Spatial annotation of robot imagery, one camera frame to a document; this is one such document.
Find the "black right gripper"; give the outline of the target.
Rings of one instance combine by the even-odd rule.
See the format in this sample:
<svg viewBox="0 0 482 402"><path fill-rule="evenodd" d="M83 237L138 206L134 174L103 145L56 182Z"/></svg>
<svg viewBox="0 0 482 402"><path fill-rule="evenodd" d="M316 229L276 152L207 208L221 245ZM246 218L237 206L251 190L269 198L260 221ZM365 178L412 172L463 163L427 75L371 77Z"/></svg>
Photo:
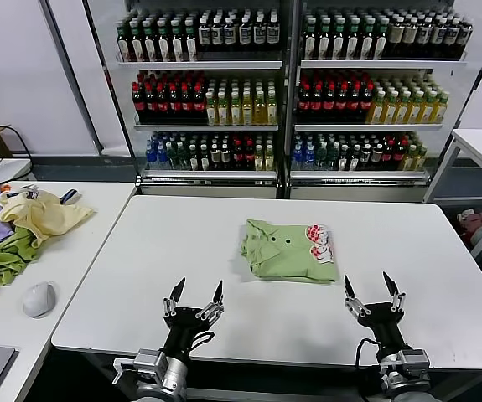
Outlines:
<svg viewBox="0 0 482 402"><path fill-rule="evenodd" d="M384 271L384 281L391 296L390 302L364 305L355 295L349 277L345 275L345 306L359 318L362 327L369 328L378 343L378 354L396 354L407 349L398 324L404 316L405 292L400 292L396 282Z"/></svg>

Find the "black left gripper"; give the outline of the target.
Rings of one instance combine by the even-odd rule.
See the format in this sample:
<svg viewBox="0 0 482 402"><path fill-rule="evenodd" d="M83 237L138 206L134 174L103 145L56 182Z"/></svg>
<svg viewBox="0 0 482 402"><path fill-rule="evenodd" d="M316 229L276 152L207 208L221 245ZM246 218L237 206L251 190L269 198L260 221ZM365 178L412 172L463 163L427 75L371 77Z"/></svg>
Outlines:
<svg viewBox="0 0 482 402"><path fill-rule="evenodd" d="M220 281L210 303L202 309L177 307L186 278L174 286L168 298L163 299L163 311L169 333L163 345L168 358L189 359L199 346L210 342L215 333L210 329L224 312L223 281Z"/></svg>

